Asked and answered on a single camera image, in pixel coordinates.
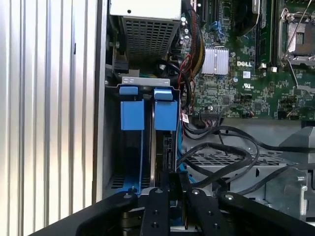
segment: heatsink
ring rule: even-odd
[[[226,48],[206,48],[205,61],[202,66],[202,74],[227,75],[229,62],[229,50]]]
[[[110,14],[120,16],[129,60],[161,59],[167,54],[180,24],[181,2],[111,0]]]

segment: silver heatsink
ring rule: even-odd
[[[227,75],[229,62],[229,50],[226,48],[206,48],[205,62],[202,66],[202,74]]]

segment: green circuit board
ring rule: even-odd
[[[258,68],[258,63],[269,63],[271,57],[273,9],[271,0],[261,0],[261,19],[259,28],[255,27],[248,34],[235,37],[233,34],[234,14],[236,14],[235,0],[223,0],[219,4],[219,21],[222,32],[220,46],[229,49],[229,74],[205,75],[199,74],[195,78],[195,104],[191,111],[193,115],[217,115],[227,105],[239,103],[252,110],[254,118],[258,119],[302,119],[314,120],[312,110],[301,109],[286,117],[290,111],[298,107],[315,106],[315,71],[295,67],[299,88],[295,88],[292,76],[288,69]],[[202,33],[206,47],[218,45],[218,34],[214,32],[212,24],[212,4],[209,0],[209,16],[203,26]],[[292,12],[303,11],[307,3],[284,1],[280,5],[282,10],[287,7]],[[308,12],[315,12],[311,5]],[[189,51],[189,40],[185,37],[183,53]],[[257,47],[263,47],[264,52],[257,56]],[[232,108],[226,113],[229,118],[242,118],[245,111],[242,108]]]

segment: dell logo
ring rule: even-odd
[[[252,64],[247,61],[238,61],[237,66],[243,66],[243,67],[252,67]]]

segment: capacitor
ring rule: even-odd
[[[238,78],[237,77],[233,77],[233,82],[237,83],[238,82]]]

